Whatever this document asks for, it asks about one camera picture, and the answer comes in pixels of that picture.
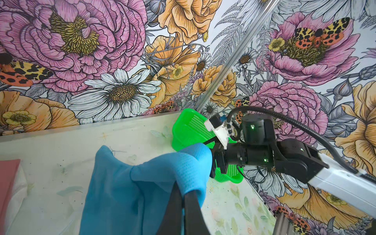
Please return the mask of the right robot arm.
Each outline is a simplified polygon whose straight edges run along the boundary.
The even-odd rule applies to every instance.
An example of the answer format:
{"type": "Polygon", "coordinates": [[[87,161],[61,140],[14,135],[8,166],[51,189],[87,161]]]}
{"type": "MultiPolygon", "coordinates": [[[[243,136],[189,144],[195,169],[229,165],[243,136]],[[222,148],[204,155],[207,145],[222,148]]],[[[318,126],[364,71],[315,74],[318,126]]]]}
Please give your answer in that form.
{"type": "Polygon", "coordinates": [[[273,120],[265,114],[247,114],[235,129],[226,119],[215,115],[204,123],[214,133],[210,140],[213,167],[227,173],[229,165],[274,169],[298,181],[333,194],[364,213],[376,216],[376,185],[366,174],[351,173],[334,157],[326,156],[296,139],[278,142],[273,120]]]}

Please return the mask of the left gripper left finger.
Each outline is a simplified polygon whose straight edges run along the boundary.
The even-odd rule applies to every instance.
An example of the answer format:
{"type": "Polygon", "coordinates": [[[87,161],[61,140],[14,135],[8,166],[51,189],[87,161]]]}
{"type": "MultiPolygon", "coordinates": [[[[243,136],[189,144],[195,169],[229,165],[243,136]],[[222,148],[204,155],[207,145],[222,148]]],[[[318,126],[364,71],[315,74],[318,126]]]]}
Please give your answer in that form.
{"type": "Polygon", "coordinates": [[[166,211],[156,235],[181,235],[183,199],[177,182],[174,183],[166,211]]]}

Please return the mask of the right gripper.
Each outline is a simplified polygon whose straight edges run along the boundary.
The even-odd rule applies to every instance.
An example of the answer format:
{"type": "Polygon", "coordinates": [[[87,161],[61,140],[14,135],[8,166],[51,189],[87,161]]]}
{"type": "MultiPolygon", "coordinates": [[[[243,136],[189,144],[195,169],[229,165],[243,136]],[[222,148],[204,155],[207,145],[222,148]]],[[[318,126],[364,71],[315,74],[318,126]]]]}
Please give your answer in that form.
{"type": "Polygon", "coordinates": [[[240,143],[228,144],[227,149],[221,143],[215,143],[212,149],[212,176],[215,170],[220,169],[221,174],[226,174],[230,165],[245,167],[249,164],[247,150],[240,143]]]}

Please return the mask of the blue t shirt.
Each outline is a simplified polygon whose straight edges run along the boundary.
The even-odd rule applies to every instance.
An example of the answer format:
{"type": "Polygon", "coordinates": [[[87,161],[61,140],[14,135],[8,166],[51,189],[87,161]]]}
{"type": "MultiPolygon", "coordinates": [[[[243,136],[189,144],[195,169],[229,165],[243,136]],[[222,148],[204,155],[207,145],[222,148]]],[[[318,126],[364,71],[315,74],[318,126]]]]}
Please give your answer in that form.
{"type": "Polygon", "coordinates": [[[181,194],[195,191],[199,205],[203,205],[211,169],[211,150],[202,143],[139,165],[121,162],[102,146],[96,153],[79,232],[154,235],[173,185],[178,185],[181,194]]]}

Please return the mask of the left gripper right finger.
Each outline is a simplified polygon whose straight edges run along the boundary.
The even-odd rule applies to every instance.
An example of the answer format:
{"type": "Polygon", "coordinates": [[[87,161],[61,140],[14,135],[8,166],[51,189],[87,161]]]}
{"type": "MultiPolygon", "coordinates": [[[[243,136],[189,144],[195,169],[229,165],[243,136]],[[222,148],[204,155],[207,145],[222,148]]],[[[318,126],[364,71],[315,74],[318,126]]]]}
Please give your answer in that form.
{"type": "Polygon", "coordinates": [[[210,235],[201,212],[196,191],[190,191],[184,196],[184,234],[210,235]]]}

